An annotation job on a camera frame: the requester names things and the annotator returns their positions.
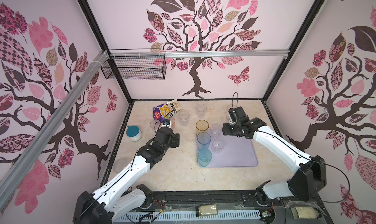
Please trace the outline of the lilac plastic tray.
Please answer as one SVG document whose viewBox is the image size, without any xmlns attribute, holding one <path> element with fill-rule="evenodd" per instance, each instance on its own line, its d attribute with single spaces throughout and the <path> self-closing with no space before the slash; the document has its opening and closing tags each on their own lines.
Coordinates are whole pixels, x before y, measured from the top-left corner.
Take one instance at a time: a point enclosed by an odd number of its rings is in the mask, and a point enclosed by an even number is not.
<svg viewBox="0 0 376 224">
<path fill-rule="evenodd" d="M 224 135 L 221 138 L 226 143 L 223 151 L 219 154 L 213 153 L 211 142 L 208 149 L 212 152 L 212 159 L 207 167 L 202 168 L 256 167 L 258 165 L 258 159 L 251 140 L 243 137 Z"/>
</svg>

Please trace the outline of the clear ribbed glass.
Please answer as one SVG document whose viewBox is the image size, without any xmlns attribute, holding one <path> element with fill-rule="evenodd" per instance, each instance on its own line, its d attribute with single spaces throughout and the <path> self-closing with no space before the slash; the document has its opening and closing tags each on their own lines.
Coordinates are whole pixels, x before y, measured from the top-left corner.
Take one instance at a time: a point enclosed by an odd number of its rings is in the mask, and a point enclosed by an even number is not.
<svg viewBox="0 0 376 224">
<path fill-rule="evenodd" d="M 221 137 L 215 137 L 211 143 L 212 143 L 211 145 L 212 152 L 215 154 L 221 153 L 223 151 L 223 148 L 226 145 L 224 139 Z"/>
</svg>

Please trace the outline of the yellow tall glass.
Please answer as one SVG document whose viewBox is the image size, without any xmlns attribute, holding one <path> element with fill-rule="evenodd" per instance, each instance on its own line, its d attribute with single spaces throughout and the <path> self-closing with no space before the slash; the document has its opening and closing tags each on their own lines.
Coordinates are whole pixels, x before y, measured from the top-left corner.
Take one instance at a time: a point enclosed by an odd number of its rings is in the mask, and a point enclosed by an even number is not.
<svg viewBox="0 0 376 224">
<path fill-rule="evenodd" d="M 209 123 L 206 120 L 198 120 L 195 126 L 196 126 L 196 135 L 207 132 L 210 127 Z"/>
</svg>

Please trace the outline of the blue tall glass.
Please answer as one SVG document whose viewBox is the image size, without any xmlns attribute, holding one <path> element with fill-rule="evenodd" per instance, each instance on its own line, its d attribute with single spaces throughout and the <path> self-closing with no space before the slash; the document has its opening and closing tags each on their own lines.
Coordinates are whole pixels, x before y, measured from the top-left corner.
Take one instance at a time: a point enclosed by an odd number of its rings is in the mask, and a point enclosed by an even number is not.
<svg viewBox="0 0 376 224">
<path fill-rule="evenodd" d="M 208 149 L 211 143 L 211 136 L 207 132 L 201 132 L 196 137 L 197 150 Z"/>
</svg>

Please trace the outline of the teal frosted glass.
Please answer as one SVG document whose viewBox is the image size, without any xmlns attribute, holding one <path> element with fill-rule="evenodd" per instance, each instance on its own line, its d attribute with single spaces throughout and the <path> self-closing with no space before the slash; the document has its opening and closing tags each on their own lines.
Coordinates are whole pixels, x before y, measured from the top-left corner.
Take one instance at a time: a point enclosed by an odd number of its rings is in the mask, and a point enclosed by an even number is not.
<svg viewBox="0 0 376 224">
<path fill-rule="evenodd" d="M 209 149 L 201 149 L 197 154 L 198 164 L 207 167 L 212 159 L 212 152 Z"/>
</svg>

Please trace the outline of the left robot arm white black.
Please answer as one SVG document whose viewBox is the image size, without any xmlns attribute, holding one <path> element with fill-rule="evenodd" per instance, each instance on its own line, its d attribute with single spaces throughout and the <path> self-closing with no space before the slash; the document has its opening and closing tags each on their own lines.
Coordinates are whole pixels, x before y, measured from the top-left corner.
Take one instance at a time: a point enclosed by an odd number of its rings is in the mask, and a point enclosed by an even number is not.
<svg viewBox="0 0 376 224">
<path fill-rule="evenodd" d="M 83 192 L 77 199 L 74 224 L 112 224 L 119 216 L 139 208 L 149 207 L 152 191 L 145 185 L 129 188 L 142 175 L 162 160 L 169 148 L 180 145 L 180 135 L 164 119 L 155 136 L 135 153 L 133 160 L 105 185 L 93 193 Z"/>
</svg>

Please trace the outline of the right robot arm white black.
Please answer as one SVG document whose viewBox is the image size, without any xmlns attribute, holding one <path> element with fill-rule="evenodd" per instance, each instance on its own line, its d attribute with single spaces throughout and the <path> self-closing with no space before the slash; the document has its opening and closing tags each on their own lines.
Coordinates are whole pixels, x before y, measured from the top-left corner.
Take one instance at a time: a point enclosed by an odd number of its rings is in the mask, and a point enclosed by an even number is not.
<svg viewBox="0 0 376 224">
<path fill-rule="evenodd" d="M 266 181 L 255 192 L 254 199 L 260 206 L 268 206 L 273 199 L 296 197 L 309 201 L 327 185 L 326 168 L 329 165 L 320 156 L 309 154 L 292 146 L 277 135 L 259 118 L 250 119 L 242 107 L 228 111 L 229 122 L 224 123 L 224 136 L 252 139 L 276 155 L 293 173 L 291 178 L 280 181 Z"/>
</svg>

